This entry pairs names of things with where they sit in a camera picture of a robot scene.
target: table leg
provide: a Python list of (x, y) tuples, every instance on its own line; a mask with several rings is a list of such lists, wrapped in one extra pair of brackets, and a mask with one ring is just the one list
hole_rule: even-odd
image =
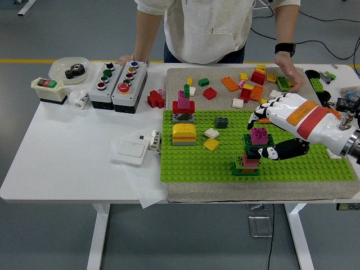
[(305, 205), (306, 204), (285, 204), (285, 210), (291, 229), (292, 239), (294, 240), (296, 254), (298, 255), (300, 269), (314, 270), (308, 243), (306, 242), (305, 233), (299, 216), (299, 211), (302, 210)]
[(110, 204), (93, 204), (97, 211), (87, 270), (100, 270)]

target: gray floor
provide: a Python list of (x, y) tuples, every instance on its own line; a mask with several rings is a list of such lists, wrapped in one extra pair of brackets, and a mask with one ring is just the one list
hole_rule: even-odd
[[(133, 1), (37, 0), (24, 16), (21, 6), (0, 0), (0, 59), (82, 56), (115, 60), (133, 52)], [(303, 0), (301, 10), (322, 19), (358, 19), (360, 2)], [(257, 10), (254, 16), (270, 14)], [(274, 20), (253, 28), (270, 36)], [(324, 41), (349, 56), (359, 24), (320, 22), (299, 15), (294, 41)], [(159, 31), (152, 60), (162, 60)], [(275, 42), (250, 33), (245, 61), (272, 62)], [(294, 62), (351, 64), (317, 43), (297, 46)], [(47, 77), (51, 64), (0, 63), (0, 184), (39, 104), (30, 82)], [(113, 205), (102, 269), (267, 269), (269, 239), (253, 239), (244, 205)], [(357, 269), (358, 212), (334, 205), (308, 205), (300, 213), (315, 269)], [(0, 269), (85, 269), (96, 212), (91, 205), (8, 204), (0, 200)], [(299, 269), (284, 207), (276, 206), (271, 269)]]

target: blue jeans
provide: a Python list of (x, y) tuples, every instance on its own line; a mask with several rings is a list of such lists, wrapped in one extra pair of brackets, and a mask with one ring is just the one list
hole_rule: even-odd
[[(245, 56), (245, 45), (238, 51), (228, 53), (222, 59), (218, 61), (219, 64), (242, 64)], [(164, 63), (181, 63), (173, 54), (169, 51), (168, 45), (165, 42), (164, 46)]]

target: gray control box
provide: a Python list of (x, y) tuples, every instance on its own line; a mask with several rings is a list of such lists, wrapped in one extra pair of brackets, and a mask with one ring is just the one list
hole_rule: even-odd
[[(131, 86), (127, 93), (121, 93), (117, 89), (117, 85), (127, 79), (128, 70), (133, 65), (138, 65), (136, 73), (133, 74), (133, 80), (131, 80)], [(145, 62), (128, 61), (124, 67), (115, 90), (111, 96), (114, 104), (114, 109), (120, 113), (134, 114), (136, 112), (137, 105), (139, 104), (141, 94), (144, 90), (144, 86), (147, 79), (147, 65)]]
[(109, 77), (109, 82), (105, 83), (106, 89), (99, 90), (97, 88), (97, 84), (101, 82), (100, 79), (104, 76), (104, 71), (108, 70), (106, 65), (104, 65), (104, 67), (99, 72), (97, 76), (96, 84), (91, 88), (89, 95), (92, 106), (95, 109), (105, 109), (105, 110), (114, 109), (113, 101), (111, 100), (111, 95), (114, 91), (114, 88), (117, 86), (119, 77), (124, 69), (122, 65), (117, 65), (117, 64), (114, 64), (114, 68), (115, 69), (111, 72), (111, 77)]

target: black smartwatch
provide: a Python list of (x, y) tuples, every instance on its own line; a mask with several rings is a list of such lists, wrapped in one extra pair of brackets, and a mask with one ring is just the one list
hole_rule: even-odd
[(275, 54), (278, 52), (290, 52), (290, 57), (295, 54), (296, 45), (293, 43), (279, 43), (275, 45)]

